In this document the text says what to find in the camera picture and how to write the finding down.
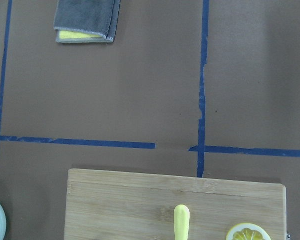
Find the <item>yellow plastic knife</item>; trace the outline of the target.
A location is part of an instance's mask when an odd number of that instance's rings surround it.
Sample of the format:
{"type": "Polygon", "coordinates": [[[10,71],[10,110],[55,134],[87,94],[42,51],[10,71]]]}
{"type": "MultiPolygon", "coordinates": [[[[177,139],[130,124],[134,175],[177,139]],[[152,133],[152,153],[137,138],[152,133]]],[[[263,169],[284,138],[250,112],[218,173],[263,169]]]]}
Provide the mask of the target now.
{"type": "Polygon", "coordinates": [[[190,211],[184,204],[179,204],[174,208],[174,239],[187,240],[189,234],[190,211]]]}

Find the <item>grey folded cloth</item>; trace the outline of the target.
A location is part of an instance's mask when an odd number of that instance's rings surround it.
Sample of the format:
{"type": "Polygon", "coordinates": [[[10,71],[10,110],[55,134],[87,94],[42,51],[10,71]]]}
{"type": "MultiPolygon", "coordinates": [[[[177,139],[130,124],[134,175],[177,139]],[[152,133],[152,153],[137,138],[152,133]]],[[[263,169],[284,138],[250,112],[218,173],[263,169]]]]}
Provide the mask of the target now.
{"type": "Polygon", "coordinates": [[[62,44],[112,43],[115,38],[120,1],[118,0],[59,0],[53,29],[56,42],[62,44]],[[60,39],[58,31],[74,31],[101,37],[60,39]]]}

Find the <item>yellow sponge cloth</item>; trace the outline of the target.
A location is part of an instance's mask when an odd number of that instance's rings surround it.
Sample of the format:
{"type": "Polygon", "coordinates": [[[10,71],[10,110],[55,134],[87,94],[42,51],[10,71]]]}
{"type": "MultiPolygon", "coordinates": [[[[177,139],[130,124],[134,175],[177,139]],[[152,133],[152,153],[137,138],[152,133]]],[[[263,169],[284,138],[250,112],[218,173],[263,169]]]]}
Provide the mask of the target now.
{"type": "Polygon", "coordinates": [[[97,34],[89,34],[89,33],[81,33],[81,32],[76,32],[76,31],[65,31],[65,30],[59,30],[58,31],[59,38],[60,39],[85,39],[85,38],[101,38],[100,35],[97,34]]]}

